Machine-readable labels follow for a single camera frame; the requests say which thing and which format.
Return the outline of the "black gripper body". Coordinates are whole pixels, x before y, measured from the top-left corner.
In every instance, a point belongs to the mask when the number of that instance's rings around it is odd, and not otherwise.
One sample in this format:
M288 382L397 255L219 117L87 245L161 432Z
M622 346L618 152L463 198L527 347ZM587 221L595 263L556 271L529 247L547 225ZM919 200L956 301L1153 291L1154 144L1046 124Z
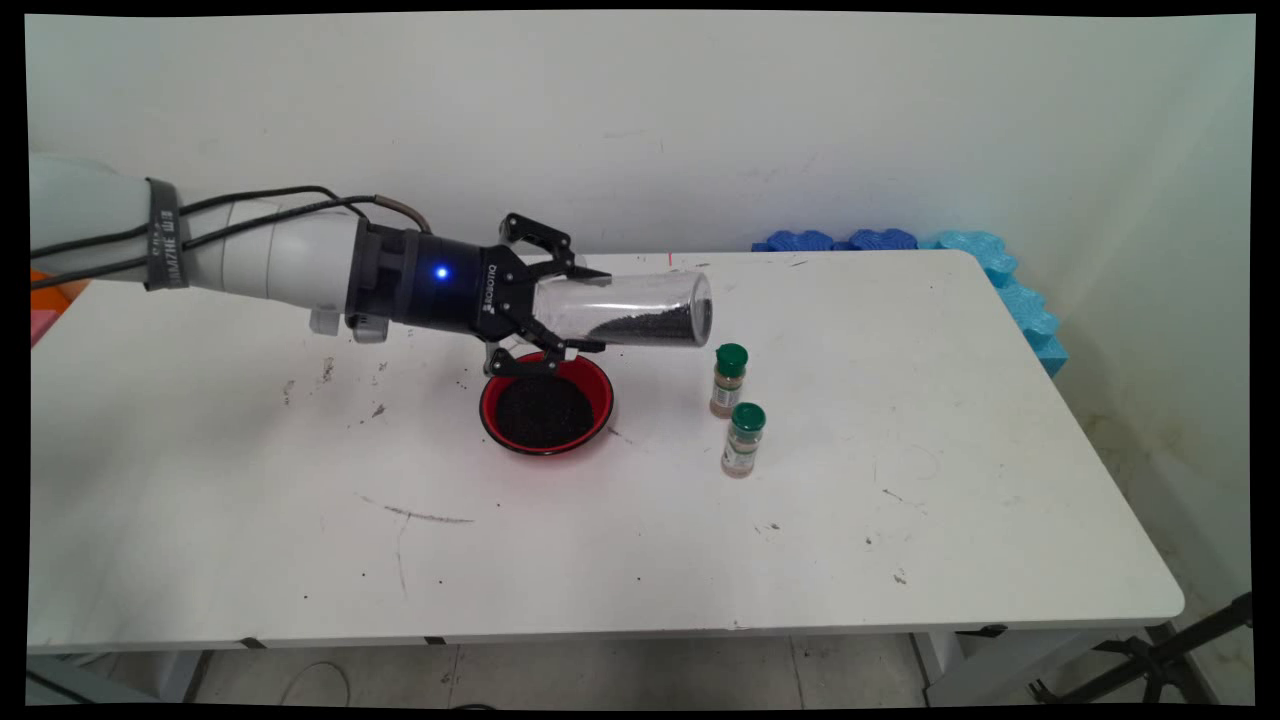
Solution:
M392 323L499 341L534 318L534 283L498 281L502 247L361 220L346 324L357 341L383 341Z

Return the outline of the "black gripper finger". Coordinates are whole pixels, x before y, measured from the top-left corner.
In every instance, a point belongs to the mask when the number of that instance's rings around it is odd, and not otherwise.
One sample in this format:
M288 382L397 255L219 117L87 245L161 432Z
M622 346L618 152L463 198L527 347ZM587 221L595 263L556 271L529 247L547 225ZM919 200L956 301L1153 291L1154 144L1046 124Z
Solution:
M516 357L504 346L507 340L520 340L538 351L529 359ZM490 378L524 378L554 375L566 363L573 363L580 354L599 354L607 345L595 340L566 340L544 325L518 325L516 332L499 341L485 342L484 372Z
M500 283L538 283L548 278L594 282L612 277L608 272L581 266L567 233L518 213L509 213L502 220L500 242L503 243L498 254ZM530 243L547 252L549 258L529 265L512 250L517 243Z

